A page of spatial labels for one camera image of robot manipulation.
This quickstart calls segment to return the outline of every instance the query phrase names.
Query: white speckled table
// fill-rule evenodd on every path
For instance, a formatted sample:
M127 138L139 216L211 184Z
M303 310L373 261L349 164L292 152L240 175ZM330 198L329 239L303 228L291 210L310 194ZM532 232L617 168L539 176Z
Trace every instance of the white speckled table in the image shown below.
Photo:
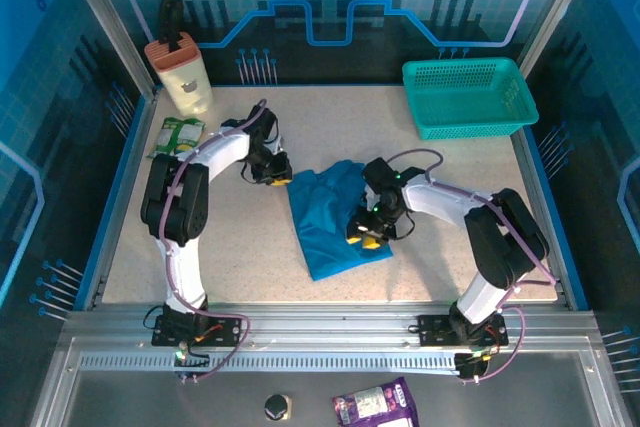
M216 108L201 116L207 131L228 118L245 118L262 97L278 116L294 172L322 171L342 159L368 162L429 146L445 164L434 176L494 192L511 187L525 197L511 140L505 138L423 142L416 133L402 87L215 88ZM145 153L162 120L177 116L166 92L158 102ZM394 167L426 166L415 154ZM140 221L151 161L143 158L102 301L162 302L166 287L161 256ZM210 185L209 221L200 240L202 281L210 302L381 302L455 300L476 273L466 232L426 215L416 231L392 245L391 259L313 282L298 245L285 188L253 186L240 165ZM537 272L531 279L541 279ZM527 286L521 300L555 300L553 288Z

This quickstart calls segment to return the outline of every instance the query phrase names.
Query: blue cloth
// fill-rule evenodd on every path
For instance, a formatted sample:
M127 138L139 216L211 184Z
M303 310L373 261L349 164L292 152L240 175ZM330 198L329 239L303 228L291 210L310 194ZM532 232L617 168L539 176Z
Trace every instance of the blue cloth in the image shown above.
M391 248L349 245L347 224L360 203L364 164L342 160L321 174L305 170L287 185L293 223L313 280L391 257Z

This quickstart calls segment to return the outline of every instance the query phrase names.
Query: green snack package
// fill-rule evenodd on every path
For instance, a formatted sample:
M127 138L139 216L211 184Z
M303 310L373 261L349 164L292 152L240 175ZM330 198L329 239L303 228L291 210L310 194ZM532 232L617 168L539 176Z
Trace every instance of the green snack package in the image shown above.
M153 159L158 154L174 155L192 150L200 141L204 125L204 122L198 119L181 120L166 117L153 152L148 157Z

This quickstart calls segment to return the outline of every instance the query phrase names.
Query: gray floor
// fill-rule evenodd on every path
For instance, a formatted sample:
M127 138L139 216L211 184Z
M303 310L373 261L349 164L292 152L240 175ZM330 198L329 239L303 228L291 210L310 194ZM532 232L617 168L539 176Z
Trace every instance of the gray floor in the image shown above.
M182 386L173 374L85 372L65 425L273 426L262 411L271 394L292 397L283 425L337 424L331 398L393 380L397 375L331 373L221 373ZM503 374L480 386L453 377L405 375L422 427L588 427L598 425L576 358L519 356Z

